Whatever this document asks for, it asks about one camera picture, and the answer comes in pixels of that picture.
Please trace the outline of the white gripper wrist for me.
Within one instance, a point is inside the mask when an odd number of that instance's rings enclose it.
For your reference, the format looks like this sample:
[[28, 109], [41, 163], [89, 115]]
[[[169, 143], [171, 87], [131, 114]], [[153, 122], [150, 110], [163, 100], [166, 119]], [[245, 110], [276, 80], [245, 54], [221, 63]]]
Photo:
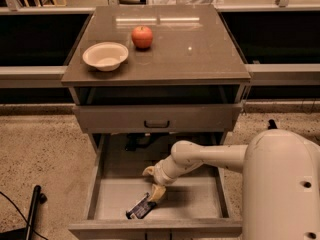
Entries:
[[165, 186], [171, 185], [179, 177], [177, 164], [173, 160], [167, 159], [160, 160], [155, 166], [146, 167], [142, 175], [153, 176], [154, 181], [159, 184], [152, 185], [149, 202], [160, 201], [166, 192]]

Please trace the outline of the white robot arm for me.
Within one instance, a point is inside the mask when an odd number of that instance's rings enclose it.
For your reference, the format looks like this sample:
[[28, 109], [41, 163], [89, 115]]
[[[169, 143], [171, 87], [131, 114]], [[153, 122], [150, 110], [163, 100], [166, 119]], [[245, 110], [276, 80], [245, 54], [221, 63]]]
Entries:
[[154, 178], [151, 199], [202, 165], [242, 174], [243, 240], [319, 240], [319, 145], [281, 129], [263, 131], [247, 145], [178, 141], [143, 171]]

